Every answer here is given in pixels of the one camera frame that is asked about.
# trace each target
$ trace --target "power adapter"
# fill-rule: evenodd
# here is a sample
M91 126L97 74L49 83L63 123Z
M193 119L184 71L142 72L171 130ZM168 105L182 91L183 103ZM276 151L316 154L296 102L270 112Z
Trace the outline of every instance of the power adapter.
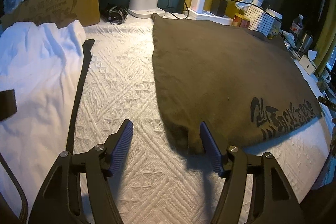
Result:
M225 15L227 0L212 0L210 12L218 17Z
M191 0L190 9L198 14L203 12L205 0Z

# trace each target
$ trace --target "charging cable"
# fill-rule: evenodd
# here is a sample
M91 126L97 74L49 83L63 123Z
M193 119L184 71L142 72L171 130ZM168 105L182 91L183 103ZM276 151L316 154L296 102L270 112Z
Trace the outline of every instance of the charging cable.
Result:
M253 5L259 9L261 9L258 5L254 4L254 3L249 3L249 2L244 2L244 1L239 1L239 0L229 0L229 1L233 1L233 2L238 2L238 3L243 3L243 4L248 4L248 5ZM273 17L275 20L277 20L278 22L280 22L282 24L282 21L280 19L278 19L275 16L272 16L271 14L269 14L268 12L264 11L263 9L261 9L265 14L268 14L270 17Z

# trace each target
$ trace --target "white charger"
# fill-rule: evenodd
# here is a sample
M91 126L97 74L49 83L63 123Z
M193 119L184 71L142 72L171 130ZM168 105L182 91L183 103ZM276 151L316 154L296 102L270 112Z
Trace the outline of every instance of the white charger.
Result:
M190 9L198 14L203 12L205 0L191 0Z

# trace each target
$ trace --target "white lamp base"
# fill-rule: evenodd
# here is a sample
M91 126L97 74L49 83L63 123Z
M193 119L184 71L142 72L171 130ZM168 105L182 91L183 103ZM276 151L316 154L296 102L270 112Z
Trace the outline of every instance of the white lamp base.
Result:
M130 0L128 13L138 18L150 18L152 14L164 16L166 12L158 8L158 0Z
M166 14L166 11L160 8L156 8L153 10L139 10L139 11L127 9L127 12L137 18L150 18L152 14L158 14L159 16L162 17Z

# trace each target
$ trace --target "plastic bottle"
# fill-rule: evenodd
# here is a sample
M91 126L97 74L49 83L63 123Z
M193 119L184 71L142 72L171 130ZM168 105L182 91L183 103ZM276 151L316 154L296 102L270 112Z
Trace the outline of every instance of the plastic bottle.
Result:
M292 33L294 35L295 38L298 37L299 33L301 32L301 30L303 29L303 16L299 14L299 16L294 19L291 29L290 29L290 33Z

